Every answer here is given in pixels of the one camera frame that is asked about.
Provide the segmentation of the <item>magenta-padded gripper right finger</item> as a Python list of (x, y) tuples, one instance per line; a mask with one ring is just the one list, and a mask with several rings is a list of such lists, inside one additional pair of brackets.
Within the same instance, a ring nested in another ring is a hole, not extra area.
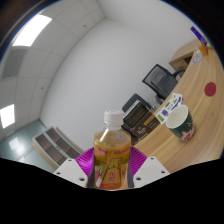
[(167, 169), (154, 157), (147, 157), (131, 147), (128, 166), (128, 187), (140, 188), (169, 175)]

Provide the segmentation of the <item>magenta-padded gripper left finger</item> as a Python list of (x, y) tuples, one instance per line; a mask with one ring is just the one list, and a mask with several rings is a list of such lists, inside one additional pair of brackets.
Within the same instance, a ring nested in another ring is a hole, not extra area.
[(54, 175), (86, 188), (93, 169), (93, 151), (94, 149), (91, 148), (75, 159), (67, 158), (54, 172)]

